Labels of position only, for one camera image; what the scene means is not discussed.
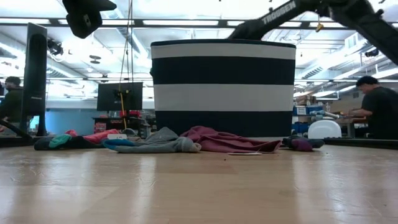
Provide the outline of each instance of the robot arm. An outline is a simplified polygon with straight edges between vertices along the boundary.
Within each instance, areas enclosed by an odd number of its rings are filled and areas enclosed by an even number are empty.
[[[261,40],[272,29],[307,11],[356,30],[398,65],[398,31],[382,19],[382,10],[374,12],[368,0],[291,0],[265,16],[238,25],[228,38]]]

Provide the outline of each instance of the computer monitor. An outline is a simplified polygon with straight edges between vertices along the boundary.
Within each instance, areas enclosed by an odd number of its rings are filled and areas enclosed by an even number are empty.
[[[97,110],[122,110],[119,85],[123,96],[124,110],[142,110],[142,82],[99,84]]]

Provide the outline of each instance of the man in black shirt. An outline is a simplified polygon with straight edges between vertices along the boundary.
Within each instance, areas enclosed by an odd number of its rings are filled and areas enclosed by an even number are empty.
[[[376,139],[398,139],[398,93],[380,86],[377,79],[365,76],[356,82],[365,94],[362,107],[351,115],[367,117]]]

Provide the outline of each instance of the white container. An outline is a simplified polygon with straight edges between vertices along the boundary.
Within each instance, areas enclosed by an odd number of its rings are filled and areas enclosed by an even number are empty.
[[[321,120],[310,125],[309,139],[341,138],[341,127],[335,121]]]

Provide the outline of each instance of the wooden floor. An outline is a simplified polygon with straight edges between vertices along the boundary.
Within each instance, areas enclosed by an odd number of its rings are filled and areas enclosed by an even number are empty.
[[[0,223],[398,223],[398,151],[0,149]]]

